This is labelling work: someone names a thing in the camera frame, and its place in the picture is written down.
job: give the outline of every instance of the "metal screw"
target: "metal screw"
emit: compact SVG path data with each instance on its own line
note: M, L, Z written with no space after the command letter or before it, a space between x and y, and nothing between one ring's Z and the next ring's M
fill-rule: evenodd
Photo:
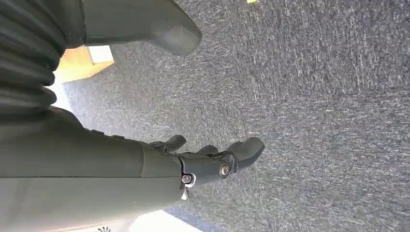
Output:
M192 181L192 176L189 174L182 175L182 182L184 184L189 184Z
M229 165L228 165L227 163L223 163L223 164L220 166L219 175L220 175L222 178L227 178L230 171L231 171L231 169L229 168Z

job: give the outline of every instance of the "yellow object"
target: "yellow object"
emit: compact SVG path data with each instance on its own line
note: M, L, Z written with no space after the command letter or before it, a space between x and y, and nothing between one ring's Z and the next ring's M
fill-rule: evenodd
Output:
M114 60L93 61L88 47L67 49L54 75L61 82L70 82L92 77L112 64Z

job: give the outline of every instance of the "prosthetic hand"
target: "prosthetic hand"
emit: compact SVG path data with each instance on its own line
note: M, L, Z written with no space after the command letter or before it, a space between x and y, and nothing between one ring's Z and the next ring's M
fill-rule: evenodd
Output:
M201 33L171 0L0 0L0 231L135 218L260 156L256 138L174 154L181 136L152 144L106 136L50 106L56 96L44 86L66 48L134 40L188 55Z
M225 179L230 174L251 166L264 150L263 142L258 138L249 138L245 142L236 142L225 151L219 152L213 145L203 147L197 153L171 154L186 143L182 135L173 136L167 142L154 142L150 145L168 156L178 157L182 167L182 182L192 188L218 179Z

